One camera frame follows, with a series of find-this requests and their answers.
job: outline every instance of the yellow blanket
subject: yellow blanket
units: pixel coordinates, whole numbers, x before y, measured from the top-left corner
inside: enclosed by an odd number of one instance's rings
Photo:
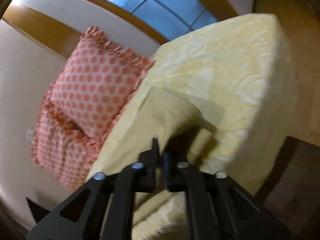
[[[163,150],[197,124],[204,129],[189,158],[205,153],[202,171],[224,170],[254,194],[287,135],[295,100],[294,66],[276,18],[248,14],[206,26],[164,44],[155,59],[88,178],[119,172],[153,136]],[[132,238],[186,239],[183,198],[139,194]]]

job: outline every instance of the screw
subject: screw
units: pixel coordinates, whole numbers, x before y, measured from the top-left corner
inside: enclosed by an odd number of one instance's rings
[[[179,162],[178,165],[177,165],[177,167],[183,169],[183,168],[189,167],[189,165],[190,165],[190,164],[187,163],[187,162]]]
[[[98,172],[93,176],[93,179],[103,180],[105,177],[106,177],[106,175],[103,172]]]
[[[137,170],[142,169],[143,168],[143,163],[132,163],[131,164],[131,168],[137,169]]]
[[[223,171],[217,171],[216,172],[216,177],[218,179],[225,179],[226,177],[228,177],[228,175]]]

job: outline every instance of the wall outlet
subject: wall outlet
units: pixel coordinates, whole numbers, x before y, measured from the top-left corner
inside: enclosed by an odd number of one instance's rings
[[[26,142],[28,144],[32,143],[32,137],[33,137],[33,133],[35,132],[35,129],[32,127],[28,127],[27,128],[27,133],[26,133]]]

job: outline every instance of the window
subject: window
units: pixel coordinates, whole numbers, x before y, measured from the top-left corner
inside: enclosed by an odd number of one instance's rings
[[[217,22],[198,0],[108,0],[169,40]]]

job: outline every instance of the wooden floor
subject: wooden floor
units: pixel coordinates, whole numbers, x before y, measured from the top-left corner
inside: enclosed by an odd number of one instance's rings
[[[275,14],[291,43],[298,98],[290,135],[308,142],[299,141],[291,159],[285,158],[285,171],[264,205],[294,237],[313,239],[304,233],[314,217],[320,222],[320,19],[308,0],[256,0],[255,12]]]
[[[308,0],[256,0],[275,14],[296,58],[297,105],[291,136],[320,146],[320,19]]]

